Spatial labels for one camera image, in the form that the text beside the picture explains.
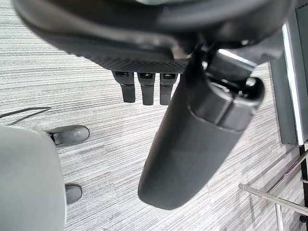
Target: gray carpet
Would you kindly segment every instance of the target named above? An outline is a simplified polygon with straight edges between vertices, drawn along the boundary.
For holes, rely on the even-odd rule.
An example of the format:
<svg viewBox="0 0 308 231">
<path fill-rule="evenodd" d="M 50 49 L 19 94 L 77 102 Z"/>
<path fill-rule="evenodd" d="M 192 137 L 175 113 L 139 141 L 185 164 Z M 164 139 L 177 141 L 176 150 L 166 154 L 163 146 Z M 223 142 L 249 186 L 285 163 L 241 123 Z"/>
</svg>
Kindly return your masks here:
<svg viewBox="0 0 308 231">
<path fill-rule="evenodd" d="M 137 196 L 144 161 L 166 110 L 159 105 L 158 79 L 153 106 L 142 105 L 138 85 L 136 103 L 125 104 L 110 71 L 39 39 L 21 24 L 8 0 L 0 0 L 0 15 L 0 113 L 52 106 L 19 125 L 46 130 L 82 124 L 91 131 L 84 144 L 59 150 L 65 182 L 84 189 L 81 200 L 68 206 L 66 231 L 276 230 L 274 205 L 238 189 L 239 183 L 269 189 L 298 158 L 296 147 L 280 142 L 269 64 L 254 73 L 265 82 L 265 100 L 232 153 L 190 202 L 164 211 Z M 299 179 L 297 173 L 276 195 L 303 204 Z M 304 228 L 298 214 L 284 209 L 283 215 L 285 230 Z"/>
</svg>

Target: chair caster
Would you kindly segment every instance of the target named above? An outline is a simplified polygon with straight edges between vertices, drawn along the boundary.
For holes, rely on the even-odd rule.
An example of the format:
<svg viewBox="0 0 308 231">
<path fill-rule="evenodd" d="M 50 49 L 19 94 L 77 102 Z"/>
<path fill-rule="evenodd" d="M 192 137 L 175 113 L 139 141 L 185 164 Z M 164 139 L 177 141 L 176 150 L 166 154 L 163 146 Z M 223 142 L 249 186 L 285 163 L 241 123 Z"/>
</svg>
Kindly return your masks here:
<svg viewBox="0 0 308 231">
<path fill-rule="evenodd" d="M 301 222 L 303 222 L 303 223 L 306 223 L 306 222 L 307 222 L 307 217 L 301 215 L 301 216 L 299 216 L 299 220 L 300 220 Z"/>
</svg>

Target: cable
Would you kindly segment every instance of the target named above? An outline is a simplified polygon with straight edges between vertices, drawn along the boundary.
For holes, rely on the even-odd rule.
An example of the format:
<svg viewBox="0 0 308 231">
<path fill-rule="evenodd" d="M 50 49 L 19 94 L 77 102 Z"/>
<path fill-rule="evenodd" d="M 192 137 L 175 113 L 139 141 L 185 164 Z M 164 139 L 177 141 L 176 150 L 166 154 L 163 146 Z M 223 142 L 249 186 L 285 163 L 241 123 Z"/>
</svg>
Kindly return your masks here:
<svg viewBox="0 0 308 231">
<path fill-rule="evenodd" d="M 27 115 L 27 116 L 25 116 L 25 117 L 22 117 L 21 119 L 18 119 L 18 120 L 16 120 L 16 121 L 14 121 L 14 122 L 8 124 L 8 126 L 10 126 L 10 125 L 17 124 L 18 122 L 20 122 L 20 121 L 22 121 L 22 120 L 24 120 L 24 119 L 27 119 L 27 118 L 30 118 L 30 117 L 35 116 L 35 115 L 37 115 L 37 114 L 41 114 L 41 113 L 43 113 L 43 112 L 46 112 L 46 111 L 48 111 L 48 110 L 50 110 L 50 109 L 51 109 L 51 107 L 29 107 L 29 108 L 17 110 L 17 111 L 14 111 L 14 112 L 8 112 L 8 113 L 5 113 L 5 114 L 2 114 L 2 115 L 0 115 L 0 119 L 1 119 L 1 118 L 4 118 L 4 117 L 7 117 L 7 116 L 12 116 L 12 115 L 14 115 L 14 114 L 22 113 L 22 112 L 33 111 L 33 110 L 41 110 L 41 111 L 39 111 L 39 112 L 35 112 L 35 113 L 33 113 L 33 114 Z"/>
</svg>

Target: textured plastic surface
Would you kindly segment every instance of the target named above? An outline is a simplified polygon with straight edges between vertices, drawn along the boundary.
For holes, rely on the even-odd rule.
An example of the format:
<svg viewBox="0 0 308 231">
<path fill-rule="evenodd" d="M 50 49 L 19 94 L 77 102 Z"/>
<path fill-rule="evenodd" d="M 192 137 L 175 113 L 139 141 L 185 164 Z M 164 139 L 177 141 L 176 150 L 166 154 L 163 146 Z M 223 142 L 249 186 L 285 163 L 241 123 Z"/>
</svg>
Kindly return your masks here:
<svg viewBox="0 0 308 231">
<path fill-rule="evenodd" d="M 182 73 L 200 42 L 259 41 L 295 0 L 215 0 L 145 6 L 112 0 L 13 0 L 28 26 L 68 53 L 115 71 Z"/>
<path fill-rule="evenodd" d="M 143 73 L 183 73 L 188 60 L 174 60 L 161 50 L 134 46 L 92 37 L 55 34 L 39 29 L 24 20 L 38 36 L 69 54 L 83 56 L 108 70 Z"/>
</svg>

